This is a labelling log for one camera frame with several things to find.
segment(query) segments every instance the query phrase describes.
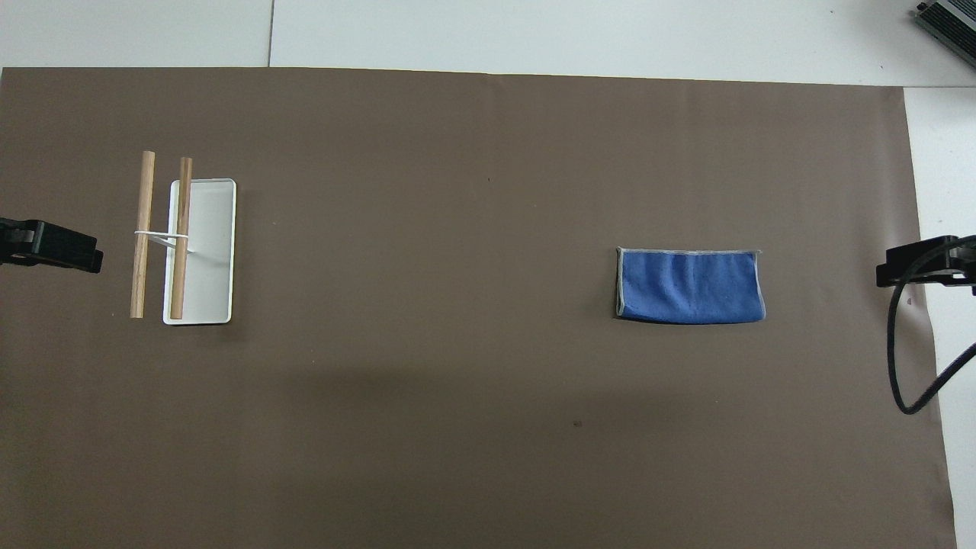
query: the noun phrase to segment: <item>wooden stick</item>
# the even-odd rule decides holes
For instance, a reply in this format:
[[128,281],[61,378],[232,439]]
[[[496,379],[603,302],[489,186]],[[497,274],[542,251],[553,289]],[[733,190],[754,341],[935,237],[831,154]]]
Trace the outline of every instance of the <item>wooden stick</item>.
[[[136,219],[137,231],[149,230],[149,214],[152,209],[152,175],[156,166],[156,153],[142,152],[142,173],[139,177],[139,216]],[[129,303],[129,318],[142,318],[145,306],[145,258],[149,247],[147,234],[136,234],[136,254],[132,260],[132,299]]]
[[[189,234],[189,183],[193,175],[193,159],[180,159],[180,204],[177,211],[177,234]],[[183,291],[186,287],[186,247],[188,238],[177,238],[173,258],[173,290],[170,292],[170,318],[183,318]]]

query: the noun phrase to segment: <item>brown surface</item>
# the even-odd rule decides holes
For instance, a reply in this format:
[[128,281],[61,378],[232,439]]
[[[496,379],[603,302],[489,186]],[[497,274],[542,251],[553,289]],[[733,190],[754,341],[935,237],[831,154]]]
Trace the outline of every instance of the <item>brown surface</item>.
[[[0,109],[3,215],[105,252],[0,268],[2,546],[954,546],[873,287],[899,89],[8,68]],[[163,325],[157,246],[126,315],[144,148],[157,204],[237,181],[229,325]],[[614,319],[615,246],[760,248],[768,320]]]

